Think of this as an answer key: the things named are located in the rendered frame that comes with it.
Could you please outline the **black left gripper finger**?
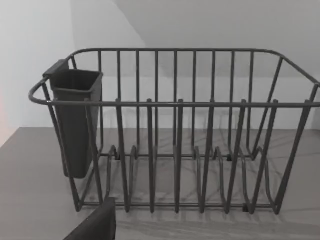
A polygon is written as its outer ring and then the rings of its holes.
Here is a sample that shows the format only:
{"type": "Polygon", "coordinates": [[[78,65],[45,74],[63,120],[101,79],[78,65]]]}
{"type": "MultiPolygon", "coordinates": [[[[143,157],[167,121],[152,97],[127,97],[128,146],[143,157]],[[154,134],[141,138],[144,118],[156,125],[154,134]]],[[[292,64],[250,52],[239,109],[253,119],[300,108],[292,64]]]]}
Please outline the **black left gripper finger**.
{"type": "Polygon", "coordinates": [[[115,240],[116,203],[105,197],[103,203],[62,240],[115,240]]]}

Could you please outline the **dark grey cutlery holder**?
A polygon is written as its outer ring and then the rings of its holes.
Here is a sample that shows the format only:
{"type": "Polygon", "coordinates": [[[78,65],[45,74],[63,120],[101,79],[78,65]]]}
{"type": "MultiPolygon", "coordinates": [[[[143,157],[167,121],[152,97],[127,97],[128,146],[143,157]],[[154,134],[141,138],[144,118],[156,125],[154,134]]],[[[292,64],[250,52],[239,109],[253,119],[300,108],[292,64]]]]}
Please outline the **dark grey cutlery holder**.
{"type": "MultiPolygon", "coordinates": [[[[102,72],[70,69],[64,59],[56,61],[43,73],[49,77],[53,99],[58,101],[100,101],[102,72]]],[[[71,176],[83,179],[92,161],[86,110],[83,105],[57,105],[57,119],[65,136],[65,154],[71,167],[71,176]]]]}

